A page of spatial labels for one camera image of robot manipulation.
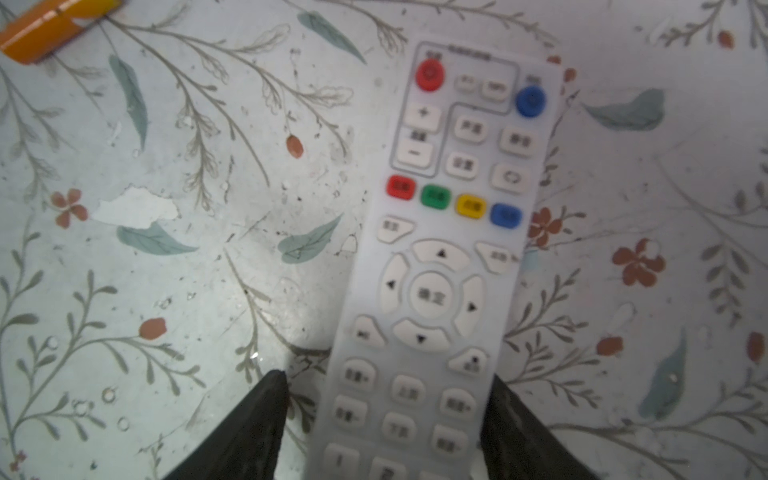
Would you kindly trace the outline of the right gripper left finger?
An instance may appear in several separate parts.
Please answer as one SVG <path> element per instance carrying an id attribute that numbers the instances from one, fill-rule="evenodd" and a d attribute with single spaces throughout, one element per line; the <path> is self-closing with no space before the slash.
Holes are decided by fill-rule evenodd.
<path id="1" fill-rule="evenodd" d="M 168 479 L 272 479 L 287 419 L 290 391 L 271 370 Z"/>

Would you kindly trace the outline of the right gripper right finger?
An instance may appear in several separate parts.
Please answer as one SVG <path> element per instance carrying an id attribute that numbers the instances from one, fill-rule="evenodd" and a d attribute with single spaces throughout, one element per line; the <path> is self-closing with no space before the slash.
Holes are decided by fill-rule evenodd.
<path id="1" fill-rule="evenodd" d="M 480 442 L 491 479 L 597 479 L 499 377 L 492 383 Z"/>

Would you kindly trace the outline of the white remote control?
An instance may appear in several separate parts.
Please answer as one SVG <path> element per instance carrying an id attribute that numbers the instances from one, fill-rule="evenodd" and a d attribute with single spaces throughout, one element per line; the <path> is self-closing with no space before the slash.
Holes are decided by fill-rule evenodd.
<path id="1" fill-rule="evenodd" d="M 542 59 L 411 47 L 307 478 L 469 477 L 562 86 Z"/>

